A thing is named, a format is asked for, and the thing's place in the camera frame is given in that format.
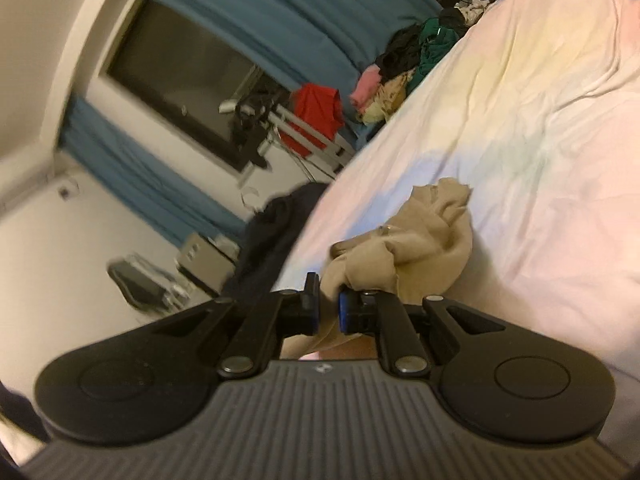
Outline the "right blue curtain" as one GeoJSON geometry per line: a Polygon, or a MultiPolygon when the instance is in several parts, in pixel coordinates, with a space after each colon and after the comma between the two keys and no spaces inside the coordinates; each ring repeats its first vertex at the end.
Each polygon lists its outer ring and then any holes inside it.
{"type": "Polygon", "coordinates": [[[439,14],[437,0],[154,0],[209,30],[283,87],[307,82],[349,96],[394,32],[439,14]]]}

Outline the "pink folded garment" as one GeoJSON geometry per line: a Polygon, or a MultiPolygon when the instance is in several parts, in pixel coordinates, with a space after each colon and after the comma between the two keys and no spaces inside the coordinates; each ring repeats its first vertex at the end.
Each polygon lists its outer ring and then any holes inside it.
{"type": "Polygon", "coordinates": [[[373,99],[381,84],[380,68],[376,64],[368,66],[349,95],[349,102],[357,112],[362,112],[373,99]]]}

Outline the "left blue curtain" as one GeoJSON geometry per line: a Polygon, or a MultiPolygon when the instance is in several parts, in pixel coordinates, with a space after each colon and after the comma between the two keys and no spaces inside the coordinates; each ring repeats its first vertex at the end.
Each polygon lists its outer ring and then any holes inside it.
{"type": "Polygon", "coordinates": [[[81,96],[72,96],[58,146],[176,247],[192,233],[239,242],[245,222],[148,152],[81,96]]]}

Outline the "tan t-shirt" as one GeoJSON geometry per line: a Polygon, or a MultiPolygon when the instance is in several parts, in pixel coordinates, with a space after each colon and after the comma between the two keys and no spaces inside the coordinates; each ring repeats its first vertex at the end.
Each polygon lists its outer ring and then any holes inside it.
{"type": "Polygon", "coordinates": [[[320,327],[314,336],[285,339],[280,357],[297,360],[371,359],[371,336],[344,335],[338,326],[338,293],[391,292],[405,304],[420,304],[457,281],[472,252],[468,211],[471,189],[453,178],[416,186],[398,213],[382,226],[330,249],[320,274],[320,327]]]}

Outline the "wavy black mirror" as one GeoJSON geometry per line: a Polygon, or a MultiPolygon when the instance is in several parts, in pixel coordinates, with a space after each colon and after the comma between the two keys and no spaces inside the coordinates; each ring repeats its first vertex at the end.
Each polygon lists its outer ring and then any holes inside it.
{"type": "Polygon", "coordinates": [[[139,254],[110,261],[106,273],[126,303],[146,314],[173,314],[184,310],[191,299],[191,286],[185,280],[139,254]]]}

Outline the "dark window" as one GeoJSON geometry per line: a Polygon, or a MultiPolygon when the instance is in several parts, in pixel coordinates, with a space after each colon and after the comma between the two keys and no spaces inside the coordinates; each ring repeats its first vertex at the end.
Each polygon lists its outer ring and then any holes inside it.
{"type": "Polygon", "coordinates": [[[142,0],[107,75],[236,171],[267,169],[260,112],[285,88],[224,40],[154,0],[142,0]]]}

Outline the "blue curtain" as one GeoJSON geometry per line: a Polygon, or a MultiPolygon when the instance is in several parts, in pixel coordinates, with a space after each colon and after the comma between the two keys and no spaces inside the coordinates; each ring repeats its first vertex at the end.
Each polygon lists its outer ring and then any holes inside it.
{"type": "Polygon", "coordinates": [[[439,14],[437,0],[154,0],[209,30],[283,87],[307,82],[349,96],[394,32],[439,14]]]}
{"type": "Polygon", "coordinates": [[[72,96],[58,146],[176,247],[192,233],[239,242],[245,222],[148,152],[81,96],[72,96]]]}

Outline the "black jacket on bed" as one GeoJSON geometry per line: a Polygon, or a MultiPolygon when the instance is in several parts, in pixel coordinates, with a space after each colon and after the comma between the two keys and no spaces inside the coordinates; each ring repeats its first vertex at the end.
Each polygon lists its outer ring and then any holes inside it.
{"type": "Polygon", "coordinates": [[[222,296],[242,304],[256,304],[270,292],[328,187],[323,182],[299,185],[291,193],[276,196],[254,214],[241,240],[235,270],[222,286],[222,296]]]}

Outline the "red garment on rack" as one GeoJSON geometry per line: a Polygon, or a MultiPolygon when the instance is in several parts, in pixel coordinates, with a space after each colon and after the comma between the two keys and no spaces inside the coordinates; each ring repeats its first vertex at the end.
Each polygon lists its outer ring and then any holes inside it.
{"type": "MultiPolygon", "coordinates": [[[[337,89],[318,84],[304,84],[303,87],[292,93],[292,103],[294,115],[314,128],[322,136],[322,139],[333,142],[336,134],[345,125],[343,103],[337,89]]],[[[324,142],[304,131],[298,125],[290,123],[290,126],[319,150],[326,148],[324,142]]],[[[311,154],[308,148],[305,148],[292,136],[282,133],[281,138],[288,148],[300,156],[308,157],[311,154]]]]}

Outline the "silver metal rack stand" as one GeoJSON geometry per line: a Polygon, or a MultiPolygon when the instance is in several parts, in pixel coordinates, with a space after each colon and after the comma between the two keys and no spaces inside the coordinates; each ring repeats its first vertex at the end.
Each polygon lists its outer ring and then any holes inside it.
{"type": "Polygon", "coordinates": [[[329,139],[288,108],[286,92],[254,92],[222,101],[218,113],[231,116],[231,140],[240,161],[270,170],[266,147],[280,148],[314,180],[308,166],[334,179],[355,156],[339,134],[329,139]]]}

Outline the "black garment in pile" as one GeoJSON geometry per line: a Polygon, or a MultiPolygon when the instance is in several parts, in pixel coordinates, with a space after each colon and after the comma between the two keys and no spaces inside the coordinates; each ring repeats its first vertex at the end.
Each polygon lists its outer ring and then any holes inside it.
{"type": "Polygon", "coordinates": [[[423,25],[416,23],[399,29],[390,37],[385,50],[375,60],[382,84],[419,64],[422,29],[423,25]]]}

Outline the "white air conditioner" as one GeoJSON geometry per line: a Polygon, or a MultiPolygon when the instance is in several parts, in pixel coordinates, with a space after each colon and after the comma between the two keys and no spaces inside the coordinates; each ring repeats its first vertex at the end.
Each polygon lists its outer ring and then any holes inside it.
{"type": "Polygon", "coordinates": [[[4,216],[46,186],[58,170],[58,149],[40,141],[1,157],[0,207],[4,216]]]}

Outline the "pastel bed duvet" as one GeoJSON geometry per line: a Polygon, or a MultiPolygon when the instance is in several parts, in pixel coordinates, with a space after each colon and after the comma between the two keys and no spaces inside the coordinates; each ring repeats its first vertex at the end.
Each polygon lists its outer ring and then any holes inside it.
{"type": "Polygon", "coordinates": [[[639,459],[639,0],[497,0],[324,194],[280,274],[372,230],[417,185],[471,189],[449,296],[611,370],[600,438],[639,459]]]}

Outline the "green garment in pile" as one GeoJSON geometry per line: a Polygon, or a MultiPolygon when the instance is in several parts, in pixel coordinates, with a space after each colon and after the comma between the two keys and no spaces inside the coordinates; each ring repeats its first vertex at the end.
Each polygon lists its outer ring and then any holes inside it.
{"type": "Polygon", "coordinates": [[[407,94],[418,88],[459,39],[460,35],[453,28],[440,24],[438,18],[429,18],[424,23],[419,36],[419,63],[406,85],[407,94]]]}

